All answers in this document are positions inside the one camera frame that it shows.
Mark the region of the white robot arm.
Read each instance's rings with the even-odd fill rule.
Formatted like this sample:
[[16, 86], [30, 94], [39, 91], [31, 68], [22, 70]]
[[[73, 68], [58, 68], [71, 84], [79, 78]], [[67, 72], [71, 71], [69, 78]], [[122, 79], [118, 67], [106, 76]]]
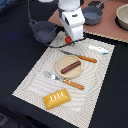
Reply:
[[84, 0], [39, 0], [42, 3], [57, 4], [59, 18], [73, 41], [83, 38], [83, 16], [81, 6]]

